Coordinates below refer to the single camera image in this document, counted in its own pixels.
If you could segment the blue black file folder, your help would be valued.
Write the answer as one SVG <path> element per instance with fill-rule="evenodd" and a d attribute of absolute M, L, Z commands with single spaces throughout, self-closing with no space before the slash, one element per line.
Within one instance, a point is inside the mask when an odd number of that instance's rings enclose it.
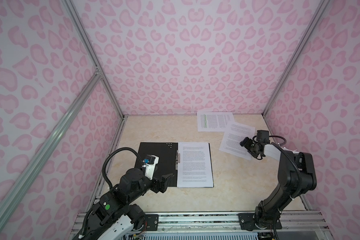
<path fill-rule="evenodd" d="M 155 167 L 154 177 L 160 179 L 163 175 L 174 174 L 169 187 L 177 187 L 178 143 L 141 142 L 138 154 L 143 160 L 146 155 L 159 157 L 159 163 Z"/>

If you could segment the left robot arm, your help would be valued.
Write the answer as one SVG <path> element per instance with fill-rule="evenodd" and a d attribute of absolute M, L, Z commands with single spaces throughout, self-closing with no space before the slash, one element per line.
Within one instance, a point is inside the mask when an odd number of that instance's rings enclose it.
<path fill-rule="evenodd" d="M 147 229 L 146 213 L 133 201 L 146 192 L 164 193 L 173 174 L 151 180 L 137 168 L 129 169 L 86 213 L 75 240 L 119 240 L 128 232 Z"/>

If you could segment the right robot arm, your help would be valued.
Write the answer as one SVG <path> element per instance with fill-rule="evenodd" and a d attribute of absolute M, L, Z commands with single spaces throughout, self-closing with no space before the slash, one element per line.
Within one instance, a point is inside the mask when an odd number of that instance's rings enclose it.
<path fill-rule="evenodd" d="M 284 137 L 272 136 L 265 130 L 258 130 L 256 136 L 246 137 L 240 142 L 241 147 L 257 160 L 270 157 L 279 161 L 278 183 L 272 193 L 260 201 L 252 215 L 238 214 L 242 230 L 280 230 L 283 210 L 294 199 L 316 188 L 313 156 L 288 150 L 284 147 L 286 143 Z"/>

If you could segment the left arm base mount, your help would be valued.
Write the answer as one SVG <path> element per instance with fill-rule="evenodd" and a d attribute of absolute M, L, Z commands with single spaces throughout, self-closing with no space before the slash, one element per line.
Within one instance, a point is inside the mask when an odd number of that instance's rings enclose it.
<path fill-rule="evenodd" d="M 138 205 L 130 205 L 124 217 L 127 223 L 132 225 L 134 231 L 157 231 L 159 225 L 158 214 L 146 214 Z"/>

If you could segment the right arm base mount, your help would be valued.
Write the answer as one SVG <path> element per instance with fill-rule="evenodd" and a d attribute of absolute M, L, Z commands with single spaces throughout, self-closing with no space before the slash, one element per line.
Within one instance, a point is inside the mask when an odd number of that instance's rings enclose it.
<path fill-rule="evenodd" d="M 267 230 L 267 231 L 273 229 L 281 230 L 283 228 L 280 218 L 270 217 L 270 216 L 256 217 L 255 215 L 256 215 L 255 213 L 238 214 L 241 230 L 257 232 L 260 230 Z"/>

